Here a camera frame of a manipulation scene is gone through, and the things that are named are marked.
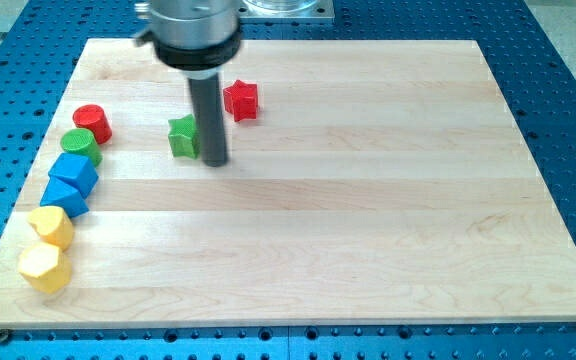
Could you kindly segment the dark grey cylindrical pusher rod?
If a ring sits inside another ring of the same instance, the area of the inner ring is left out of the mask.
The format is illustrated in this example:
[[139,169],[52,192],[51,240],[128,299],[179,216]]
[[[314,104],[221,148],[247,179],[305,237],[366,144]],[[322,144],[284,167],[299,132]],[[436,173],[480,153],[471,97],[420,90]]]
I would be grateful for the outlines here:
[[228,149],[219,73],[214,69],[188,71],[187,79],[202,161],[210,167],[223,166],[228,162]]

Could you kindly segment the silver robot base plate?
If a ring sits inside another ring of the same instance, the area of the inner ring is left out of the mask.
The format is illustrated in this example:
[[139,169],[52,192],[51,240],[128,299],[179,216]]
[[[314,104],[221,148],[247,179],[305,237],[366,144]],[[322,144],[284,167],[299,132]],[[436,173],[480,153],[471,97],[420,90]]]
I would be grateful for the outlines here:
[[248,24],[331,24],[335,19],[333,0],[240,0],[238,13]]

